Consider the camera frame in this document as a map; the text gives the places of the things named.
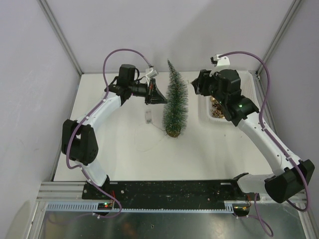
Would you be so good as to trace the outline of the clear fairy light battery box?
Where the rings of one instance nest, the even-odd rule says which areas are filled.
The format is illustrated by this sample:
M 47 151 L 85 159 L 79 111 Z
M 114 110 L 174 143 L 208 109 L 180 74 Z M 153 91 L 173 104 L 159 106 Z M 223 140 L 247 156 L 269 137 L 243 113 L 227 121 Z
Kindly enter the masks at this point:
M 152 111 L 151 110 L 145 111 L 145 121 L 146 121 L 146 124 L 152 124 L 153 123 L 153 117 L 152 117 Z

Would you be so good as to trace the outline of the small gold bauble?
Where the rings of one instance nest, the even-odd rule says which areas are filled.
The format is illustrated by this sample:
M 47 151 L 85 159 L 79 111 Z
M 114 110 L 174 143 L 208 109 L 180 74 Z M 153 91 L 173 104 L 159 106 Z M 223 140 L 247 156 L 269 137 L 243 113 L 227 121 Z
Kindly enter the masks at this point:
M 210 100 L 212 103 L 218 102 L 214 97 L 210 97 L 209 100 Z

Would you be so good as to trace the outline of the small green christmas tree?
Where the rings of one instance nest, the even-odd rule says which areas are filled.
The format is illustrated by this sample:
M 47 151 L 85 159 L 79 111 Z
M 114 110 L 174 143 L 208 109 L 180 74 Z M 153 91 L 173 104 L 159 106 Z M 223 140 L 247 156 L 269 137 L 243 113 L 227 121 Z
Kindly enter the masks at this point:
M 162 125 L 166 134 L 177 138 L 182 135 L 187 126 L 188 119 L 188 88 L 182 75 L 170 61 L 169 83 L 166 91 L 167 103 L 163 108 Z

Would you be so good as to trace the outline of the white plastic basket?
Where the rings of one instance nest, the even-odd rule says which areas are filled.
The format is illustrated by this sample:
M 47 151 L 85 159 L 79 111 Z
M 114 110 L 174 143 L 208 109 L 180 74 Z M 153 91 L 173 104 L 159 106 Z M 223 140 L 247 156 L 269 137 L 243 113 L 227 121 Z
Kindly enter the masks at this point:
M 241 90 L 242 95 L 249 98 L 258 108 L 259 102 L 257 99 L 257 94 L 254 85 L 253 75 L 248 71 L 238 71 L 238 74 L 241 78 Z M 207 121 L 209 123 L 224 123 L 224 124 L 232 124 L 232 122 L 227 121 L 226 119 L 214 118 L 212 116 L 213 113 L 212 102 L 210 101 L 210 97 L 198 96 L 198 113 L 199 118 L 203 121 Z

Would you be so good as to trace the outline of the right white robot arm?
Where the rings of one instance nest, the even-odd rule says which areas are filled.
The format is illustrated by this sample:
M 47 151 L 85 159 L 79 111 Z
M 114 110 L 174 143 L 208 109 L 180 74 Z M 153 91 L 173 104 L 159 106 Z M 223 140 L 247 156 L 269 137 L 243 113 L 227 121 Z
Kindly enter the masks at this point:
M 242 95 L 241 78 L 236 70 L 203 69 L 191 84 L 197 95 L 214 97 L 221 104 L 226 120 L 250 138 L 272 169 L 272 175 L 245 173 L 240 176 L 230 187 L 234 199 L 241 200 L 250 192 L 261 192 L 283 203 L 301 190 L 308 190 L 315 165 L 309 159 L 301 160 L 274 135 L 260 116 L 259 108 Z

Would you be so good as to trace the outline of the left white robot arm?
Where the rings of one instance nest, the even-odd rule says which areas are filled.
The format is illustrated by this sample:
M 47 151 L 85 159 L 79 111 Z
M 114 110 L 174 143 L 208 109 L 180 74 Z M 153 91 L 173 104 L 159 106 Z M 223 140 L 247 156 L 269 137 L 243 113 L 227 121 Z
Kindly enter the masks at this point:
M 131 96 L 142 97 L 147 105 L 165 104 L 166 98 L 156 85 L 158 72 L 149 67 L 145 74 L 145 83 L 141 83 L 138 69 L 134 65 L 123 64 L 119 74 L 105 88 L 99 102 L 84 116 L 76 120 L 66 120 L 62 126 L 61 152 L 66 161 L 75 162 L 89 182 L 94 185 L 93 194 L 99 199 L 109 196 L 110 186 L 105 184 L 107 173 L 97 159 L 98 142 L 96 132 L 106 119 Z

